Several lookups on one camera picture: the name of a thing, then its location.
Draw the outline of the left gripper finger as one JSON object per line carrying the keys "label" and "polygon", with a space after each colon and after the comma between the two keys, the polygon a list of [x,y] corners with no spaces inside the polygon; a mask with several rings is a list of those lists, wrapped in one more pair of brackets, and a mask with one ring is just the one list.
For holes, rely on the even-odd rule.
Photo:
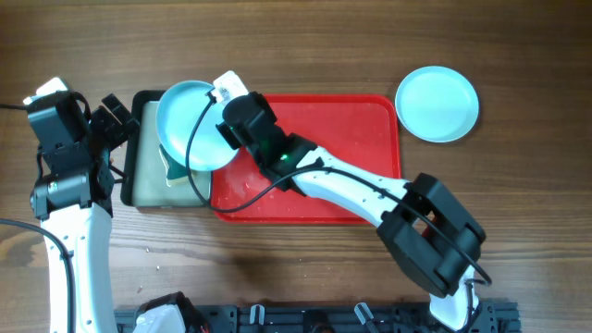
{"label": "left gripper finger", "polygon": [[136,132],[139,129],[139,122],[131,114],[114,94],[109,94],[102,99],[104,106],[115,116],[119,123],[124,127],[125,132]]}
{"label": "left gripper finger", "polygon": [[125,141],[124,127],[115,116],[102,105],[92,112],[91,129],[106,142]]}

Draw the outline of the light blue plate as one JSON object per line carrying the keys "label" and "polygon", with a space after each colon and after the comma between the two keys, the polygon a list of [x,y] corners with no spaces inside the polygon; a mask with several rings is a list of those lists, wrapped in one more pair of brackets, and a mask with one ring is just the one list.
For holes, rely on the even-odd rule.
{"label": "light blue plate", "polygon": [[414,70],[394,97],[400,123],[413,136],[434,143],[454,142],[476,125],[480,104],[472,83],[441,66]]}
{"label": "light blue plate", "polygon": [[164,92],[156,109],[156,130],[166,152],[190,169],[213,171],[229,164],[239,152],[216,129],[224,106],[210,106],[214,86],[199,80],[177,83]]}

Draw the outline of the green yellow sponge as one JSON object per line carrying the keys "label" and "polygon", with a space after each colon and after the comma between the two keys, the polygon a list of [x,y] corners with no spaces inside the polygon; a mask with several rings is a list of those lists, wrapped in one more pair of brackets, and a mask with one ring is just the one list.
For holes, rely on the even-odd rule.
{"label": "green yellow sponge", "polygon": [[185,166],[171,157],[162,144],[159,145],[159,153],[165,167],[166,185],[168,187],[180,186],[189,182],[189,176]]}

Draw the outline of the light blue plate front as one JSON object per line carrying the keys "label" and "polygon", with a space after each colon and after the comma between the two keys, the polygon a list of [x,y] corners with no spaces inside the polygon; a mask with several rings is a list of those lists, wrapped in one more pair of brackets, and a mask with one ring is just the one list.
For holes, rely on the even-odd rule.
{"label": "light blue plate front", "polygon": [[394,97],[400,123],[413,136],[434,143],[454,142],[476,125],[480,104],[472,83],[441,66],[414,70]]}

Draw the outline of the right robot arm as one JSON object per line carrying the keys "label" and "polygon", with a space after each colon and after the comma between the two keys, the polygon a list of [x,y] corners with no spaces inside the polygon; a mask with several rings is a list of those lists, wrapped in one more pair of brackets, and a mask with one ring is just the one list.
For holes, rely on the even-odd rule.
{"label": "right robot arm", "polygon": [[264,96],[217,97],[218,131],[245,148],[271,189],[337,205],[371,223],[401,271],[430,295],[430,314],[466,332],[475,321],[475,285],[490,285],[478,264],[486,232],[438,179],[392,179],[350,165],[295,133],[287,134]]}

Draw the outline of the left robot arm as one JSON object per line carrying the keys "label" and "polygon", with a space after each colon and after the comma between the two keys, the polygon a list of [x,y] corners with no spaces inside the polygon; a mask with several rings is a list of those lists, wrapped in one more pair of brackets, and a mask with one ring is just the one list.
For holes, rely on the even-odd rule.
{"label": "left robot arm", "polygon": [[112,151],[140,129],[131,112],[107,95],[91,110],[79,92],[53,92],[27,108],[39,141],[37,162],[48,167],[31,192],[45,238],[53,332],[117,332],[109,242],[111,195],[128,176]]}

